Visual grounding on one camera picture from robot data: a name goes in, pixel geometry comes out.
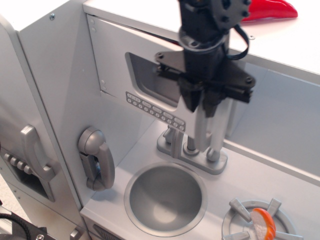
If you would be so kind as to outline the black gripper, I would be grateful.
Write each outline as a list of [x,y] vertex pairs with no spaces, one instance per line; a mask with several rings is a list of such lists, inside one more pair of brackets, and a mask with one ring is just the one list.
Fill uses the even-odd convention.
[[206,118],[213,118],[225,98],[248,103],[256,80],[228,59],[220,49],[209,52],[190,50],[160,51],[155,54],[158,74],[176,81],[186,107],[194,113],[200,104]]

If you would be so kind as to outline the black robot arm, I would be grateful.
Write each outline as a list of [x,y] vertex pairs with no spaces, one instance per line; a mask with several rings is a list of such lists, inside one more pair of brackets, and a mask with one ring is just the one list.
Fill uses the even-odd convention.
[[183,50],[159,52],[155,59],[158,74],[178,83],[190,111],[201,106],[212,118],[226,98],[249,103],[256,80],[237,65],[249,50],[230,54],[229,39],[234,29],[249,43],[240,22],[249,16],[250,4],[249,0],[179,1],[178,42]]

